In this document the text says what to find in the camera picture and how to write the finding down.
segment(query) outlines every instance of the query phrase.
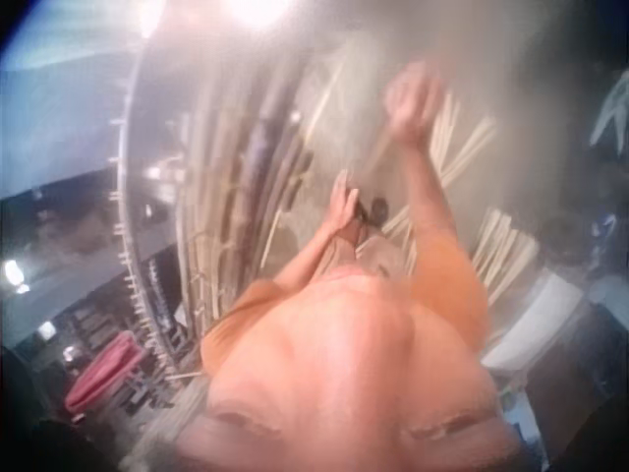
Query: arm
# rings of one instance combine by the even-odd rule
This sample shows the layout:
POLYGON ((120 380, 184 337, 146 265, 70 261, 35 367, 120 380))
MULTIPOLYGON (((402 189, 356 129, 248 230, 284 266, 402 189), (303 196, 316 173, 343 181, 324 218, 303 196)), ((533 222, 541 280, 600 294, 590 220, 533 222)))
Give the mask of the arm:
POLYGON ((411 292, 422 306, 448 320, 478 351, 488 330, 486 291, 458 244, 452 213, 428 152, 441 97, 439 79, 425 64, 409 66, 386 96, 417 243, 411 292))
POLYGON ((430 135, 442 97, 439 78, 426 64, 414 63, 393 81, 385 99, 418 242, 434 229, 456 236, 454 219, 429 157, 430 135))
POLYGON ((347 171, 342 171, 338 175, 332 188, 330 206, 325 220, 306 247, 273 278, 273 281, 283 290, 295 292, 308 284, 327 245, 354 217, 358 189, 348 194, 347 179, 347 171))

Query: red cloth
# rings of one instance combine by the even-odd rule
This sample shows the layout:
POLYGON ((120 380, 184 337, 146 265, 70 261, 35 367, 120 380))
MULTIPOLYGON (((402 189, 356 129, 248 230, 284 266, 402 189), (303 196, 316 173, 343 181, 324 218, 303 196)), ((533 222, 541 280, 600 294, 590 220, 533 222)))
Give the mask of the red cloth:
POLYGON ((83 413, 116 382, 121 381, 144 357, 130 331, 120 332, 91 361, 66 395, 66 409, 83 413))

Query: man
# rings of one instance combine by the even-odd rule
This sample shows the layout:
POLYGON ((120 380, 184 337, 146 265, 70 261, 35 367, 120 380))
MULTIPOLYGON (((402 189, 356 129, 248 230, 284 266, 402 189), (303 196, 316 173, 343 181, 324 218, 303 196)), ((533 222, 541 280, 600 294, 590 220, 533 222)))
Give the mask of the man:
POLYGON ((272 280, 254 282, 204 339, 208 407, 179 437, 184 455, 219 470, 450 471, 516 450, 477 358, 486 292, 429 159, 442 95, 438 76, 416 63, 385 98, 417 240, 414 275, 365 268, 343 250, 357 240, 358 191, 342 173, 312 241, 272 280))

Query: wooden stick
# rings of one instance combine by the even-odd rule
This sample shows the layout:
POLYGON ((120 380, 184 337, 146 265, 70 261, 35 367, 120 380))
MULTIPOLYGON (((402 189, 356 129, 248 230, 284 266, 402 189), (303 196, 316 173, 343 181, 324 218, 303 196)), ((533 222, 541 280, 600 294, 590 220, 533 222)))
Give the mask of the wooden stick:
POLYGON ((202 375, 203 375, 202 371, 197 371, 197 372, 189 372, 187 374, 177 374, 175 376, 166 376, 164 379, 170 382, 170 381, 176 381, 178 379, 190 379, 192 377, 200 377, 202 375))
POLYGON ((500 219, 500 223, 493 233, 493 238, 491 240, 491 246, 489 248, 489 252, 487 253, 486 259, 483 261, 481 266, 479 267, 478 274, 481 275, 485 273, 486 269, 489 267, 493 258, 495 257, 500 245, 504 238, 509 234, 509 228, 511 226, 511 216, 508 214, 503 214, 500 219))
POLYGON ((417 261, 417 244, 415 243, 415 239, 413 240, 413 244, 411 245, 411 249, 409 251, 409 255, 406 258, 405 270, 407 275, 411 275, 413 270, 415 269, 415 262, 417 261))
POLYGON ((500 249, 496 252, 494 260, 491 262, 489 269, 487 270, 487 275, 485 277, 485 285, 487 287, 491 286, 491 283, 495 280, 496 276, 503 269, 504 261, 507 259, 511 248, 513 248, 513 243, 515 243, 515 239, 517 238, 520 231, 516 229, 511 229, 506 238, 502 240, 502 244, 500 245, 500 249))
POLYGON ((470 138, 468 138, 468 141, 466 141, 463 147, 461 147, 461 150, 459 150, 456 158, 467 153, 470 148, 472 148, 486 134, 488 130, 493 129, 493 127, 493 120, 491 120, 489 117, 483 118, 470 135, 470 138))
POLYGON ((271 249, 271 242, 273 241, 273 236, 275 235, 275 229, 277 229, 277 223, 279 221, 279 217, 282 214, 282 210, 279 209, 275 213, 275 217, 273 218, 273 224, 271 225, 271 230, 268 233, 268 238, 266 238, 266 245, 264 246, 264 252, 262 253, 262 259, 259 263, 259 268, 262 269, 266 266, 266 258, 268 257, 268 252, 271 249))
POLYGON ((485 219, 481 224, 481 230, 479 231, 480 241, 472 257, 472 265, 475 269, 479 268, 479 263, 481 262, 481 260, 483 259, 483 255, 485 254, 486 245, 489 242, 491 234, 493 233, 498 225, 498 222, 500 221, 500 216, 500 211, 495 208, 489 209, 485 215, 485 219))
POLYGON ((478 142, 475 147, 471 148, 465 154, 459 154, 455 161, 448 167, 444 176, 443 176, 443 187, 448 187, 452 182, 454 182, 463 171, 470 165, 470 163, 474 160, 474 158, 478 155, 481 149, 486 146, 495 136, 495 132, 491 131, 489 134, 484 136, 483 140, 478 142))
POLYGON ((398 211, 398 213, 395 216, 390 218, 384 224, 384 226, 382 226, 382 232, 388 236, 388 233, 390 233, 392 230, 396 228, 396 226, 402 223, 404 219, 408 217, 408 214, 409 214, 409 207, 408 205, 406 205, 402 209, 400 209, 400 211, 398 211))
POLYGON ((402 243, 402 251, 404 254, 408 251, 409 240, 411 239, 411 232, 413 231, 413 225, 411 221, 406 220, 406 234, 404 235, 404 242, 402 243))
POLYGON ((518 252, 516 259, 513 261, 500 283, 498 283, 495 289, 489 294, 488 302, 490 305, 493 305, 493 303, 504 293, 504 291, 509 288, 516 277, 535 258, 538 250, 540 249, 540 246, 535 239, 528 235, 523 236, 526 237, 525 245, 523 249, 518 252))

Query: bundle of sticks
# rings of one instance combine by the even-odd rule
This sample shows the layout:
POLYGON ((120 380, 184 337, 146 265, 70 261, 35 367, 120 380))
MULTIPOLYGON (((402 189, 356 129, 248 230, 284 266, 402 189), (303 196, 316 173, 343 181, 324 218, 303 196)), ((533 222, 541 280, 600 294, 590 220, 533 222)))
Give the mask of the bundle of sticks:
POLYGON ((513 229, 511 223, 511 216, 490 208, 472 255, 472 265, 487 288, 490 305, 509 288, 540 249, 532 236, 513 229))
MULTIPOLYGON (((460 121, 461 102, 452 92, 444 100, 443 108, 439 112, 430 140, 430 159, 434 171, 445 189, 459 178, 481 151, 495 137, 495 124, 491 118, 485 117, 473 129, 467 141, 458 152, 450 157, 452 137, 457 123, 460 121)), ((397 214, 390 218, 382 227, 382 232, 390 239, 404 234, 402 249, 406 255, 406 269, 411 272, 415 267, 417 249, 413 237, 413 227, 409 218, 409 208, 404 206, 397 214)))

